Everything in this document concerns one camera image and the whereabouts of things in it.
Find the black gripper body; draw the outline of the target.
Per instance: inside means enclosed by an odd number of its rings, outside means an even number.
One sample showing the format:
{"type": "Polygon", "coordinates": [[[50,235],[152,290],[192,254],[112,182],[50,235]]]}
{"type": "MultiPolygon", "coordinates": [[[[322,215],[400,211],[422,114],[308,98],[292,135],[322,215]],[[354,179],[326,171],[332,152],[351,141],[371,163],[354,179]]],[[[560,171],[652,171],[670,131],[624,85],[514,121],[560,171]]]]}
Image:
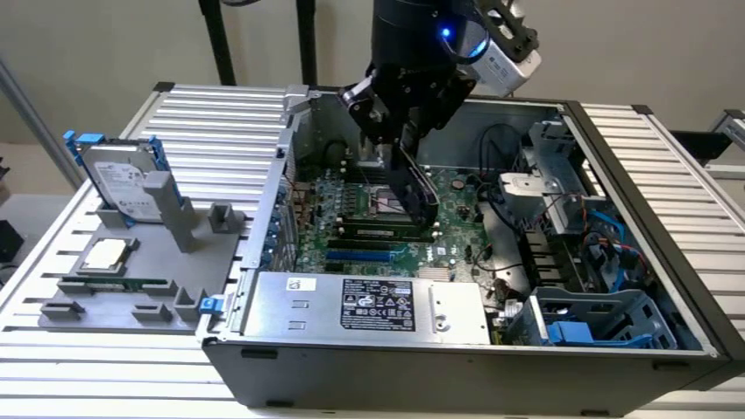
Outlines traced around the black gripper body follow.
{"type": "Polygon", "coordinates": [[[392,79],[403,107],[466,74],[490,44],[472,1],[376,1],[372,27],[371,76],[392,79]]]}

